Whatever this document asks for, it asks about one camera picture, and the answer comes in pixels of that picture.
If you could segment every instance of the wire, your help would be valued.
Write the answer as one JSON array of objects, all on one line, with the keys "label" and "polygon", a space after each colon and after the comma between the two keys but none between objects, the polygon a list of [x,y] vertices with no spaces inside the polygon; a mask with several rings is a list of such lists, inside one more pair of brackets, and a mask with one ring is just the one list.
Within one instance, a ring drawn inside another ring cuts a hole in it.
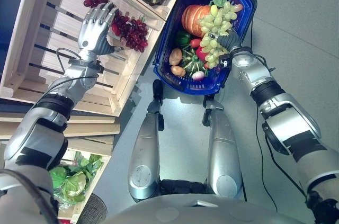
[{"label": "wire", "polygon": [[244,192],[244,200],[247,202],[247,195],[246,195],[246,190],[245,190],[245,184],[244,184],[244,179],[242,176],[242,187],[243,187],[243,192]]},{"label": "wire", "polygon": [[28,191],[28,193],[33,197],[35,203],[39,207],[42,215],[46,219],[47,223],[59,223],[58,217],[54,212],[53,208],[49,206],[49,203],[42,196],[38,188],[29,180],[26,176],[16,171],[10,169],[0,169],[0,174],[7,174],[15,179],[17,179],[22,186]]},{"label": "wire", "polygon": [[256,140],[258,142],[259,145],[259,149],[260,149],[260,154],[261,154],[261,181],[264,185],[264,189],[267,193],[267,195],[271,198],[274,207],[275,207],[275,211],[278,212],[278,208],[276,207],[275,201],[273,199],[273,197],[271,196],[271,194],[269,193],[269,191],[266,188],[265,182],[264,182],[264,156],[263,156],[263,150],[261,148],[260,142],[259,142],[259,136],[258,136],[258,107],[256,108],[256,121],[255,121],[255,135],[256,135]]},{"label": "wire", "polygon": [[269,144],[269,140],[267,138],[267,136],[265,136],[265,140],[266,140],[266,144],[269,148],[269,151],[270,151],[270,154],[271,154],[271,158],[272,158],[272,161],[273,163],[276,165],[276,167],[288,178],[288,180],[291,181],[291,183],[298,189],[298,191],[304,196],[306,197],[305,195],[305,192],[302,190],[302,188],[291,178],[291,176],[289,176],[286,171],[281,167],[279,166],[279,164],[275,161],[274,159],[274,156],[273,156],[273,152],[272,152],[272,149],[271,149],[271,146]]},{"label": "wire", "polygon": [[74,80],[77,80],[77,79],[83,79],[83,78],[97,78],[97,77],[98,77],[98,75],[96,75],[96,76],[86,76],[86,77],[74,77],[74,78],[70,78],[70,79],[67,79],[67,80],[65,80],[65,81],[62,81],[62,82],[60,82],[60,83],[54,85],[52,88],[48,89],[48,90],[47,90],[47,91],[46,91],[46,92],[38,99],[38,101],[36,101],[36,102],[32,105],[32,107],[30,108],[30,110],[32,110],[42,98],[44,98],[48,93],[50,93],[53,89],[55,89],[55,88],[58,87],[59,85],[62,85],[62,84],[64,84],[64,83],[67,83],[67,82],[70,82],[70,81],[74,81]]},{"label": "wire", "polygon": [[78,55],[76,52],[74,52],[74,51],[72,51],[72,50],[70,50],[70,49],[68,49],[68,48],[58,48],[58,49],[55,51],[55,53],[56,53],[56,55],[57,55],[58,61],[59,61],[60,66],[61,66],[61,69],[63,70],[63,73],[65,73],[65,68],[64,68],[64,66],[63,66],[63,64],[62,64],[62,62],[61,62],[59,50],[64,50],[64,51],[70,52],[70,53],[74,54],[76,57],[78,57],[78,58],[81,59],[81,56],[80,56],[80,55]]},{"label": "wire", "polygon": [[251,49],[252,49],[252,41],[253,41],[253,18],[251,22]]},{"label": "wire", "polygon": [[[242,56],[242,55],[244,54],[238,53],[238,54],[232,55],[232,57]],[[262,65],[264,65],[268,70],[270,70],[267,66],[266,59],[263,56],[256,55],[254,53],[247,53],[246,55],[252,56],[253,58],[257,59]]]},{"label": "wire", "polygon": [[59,50],[64,50],[64,51],[70,52],[70,53],[74,54],[77,58],[81,58],[81,56],[80,56],[79,54],[77,54],[76,52],[74,52],[74,51],[72,51],[72,50],[70,50],[70,49],[68,49],[68,48],[58,48],[58,49],[56,50],[56,53],[58,53]]}]

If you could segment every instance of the blue basket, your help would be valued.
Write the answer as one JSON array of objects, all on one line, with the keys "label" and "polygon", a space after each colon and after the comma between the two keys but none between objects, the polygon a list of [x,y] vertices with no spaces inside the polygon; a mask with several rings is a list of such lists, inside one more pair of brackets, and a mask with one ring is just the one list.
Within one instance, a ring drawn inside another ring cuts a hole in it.
[{"label": "blue basket", "polygon": [[[256,9],[256,0],[229,0],[231,4],[242,4],[243,9],[238,13],[237,20],[233,21],[233,28],[239,34],[241,40],[245,37],[246,31],[253,18]],[[196,82],[191,77],[176,77],[171,72],[168,58],[174,45],[175,35],[178,30],[183,30],[181,16],[185,8],[192,4],[207,5],[210,0],[177,0],[173,10],[164,26],[162,37],[155,58],[154,72],[159,78],[173,89],[191,95],[208,95],[218,93],[224,86],[230,72],[227,68],[219,66],[209,70],[208,76],[203,81]]]}]

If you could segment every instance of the grape vine leaf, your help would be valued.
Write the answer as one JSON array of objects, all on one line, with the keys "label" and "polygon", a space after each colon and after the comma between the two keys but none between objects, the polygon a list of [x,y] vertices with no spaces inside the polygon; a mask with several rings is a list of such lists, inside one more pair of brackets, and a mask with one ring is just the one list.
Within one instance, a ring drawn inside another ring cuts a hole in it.
[{"label": "grape vine leaf", "polygon": [[215,4],[217,7],[223,7],[227,0],[211,0],[209,5]]}]

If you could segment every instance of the gray floor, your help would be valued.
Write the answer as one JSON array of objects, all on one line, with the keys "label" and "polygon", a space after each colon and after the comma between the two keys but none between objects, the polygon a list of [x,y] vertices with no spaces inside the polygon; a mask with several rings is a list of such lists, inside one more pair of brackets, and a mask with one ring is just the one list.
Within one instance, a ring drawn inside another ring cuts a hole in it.
[{"label": "gray floor", "polygon": [[[249,43],[249,34],[245,43]],[[253,50],[264,55],[273,76],[316,119],[323,142],[339,149],[338,115],[338,0],[258,0],[253,23]],[[108,208],[108,218],[134,204],[128,193],[128,164],[138,129],[151,101],[156,79],[150,64],[139,78],[123,110],[124,128],[113,157],[94,193]],[[203,127],[201,97],[182,95],[165,88],[162,113],[165,131],[160,132],[161,178],[204,181],[209,130]],[[261,181],[261,155],[255,138],[256,107],[237,82],[229,78],[217,96],[225,106],[238,143],[240,165],[250,202],[274,206]],[[304,199],[272,163],[263,132],[264,180],[278,211],[305,223],[313,223]],[[276,160],[297,180],[293,161],[275,154]]]}]

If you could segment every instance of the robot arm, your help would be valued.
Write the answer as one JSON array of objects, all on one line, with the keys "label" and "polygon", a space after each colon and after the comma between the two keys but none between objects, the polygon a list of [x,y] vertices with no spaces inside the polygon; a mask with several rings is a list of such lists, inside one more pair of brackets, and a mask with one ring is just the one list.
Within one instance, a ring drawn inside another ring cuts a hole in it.
[{"label": "robot arm", "polygon": [[273,148],[291,155],[305,191],[306,205],[319,223],[339,219],[339,153],[324,146],[318,124],[305,109],[286,93],[270,70],[250,48],[241,47],[235,31],[229,36],[215,36],[230,50],[231,73],[256,102],[265,119],[262,128]]},{"label": "robot arm", "polygon": [[[67,149],[63,131],[73,107],[103,71],[96,56],[114,52],[106,34],[116,10],[108,3],[87,13],[78,38],[79,59],[69,61],[64,76],[49,86],[9,140],[4,155],[5,170],[0,172],[0,223],[44,223],[40,212],[47,223],[58,223],[58,206],[53,199],[48,170],[60,163]],[[37,190],[33,194],[22,186],[29,182]],[[39,207],[31,203],[32,196]]]}]

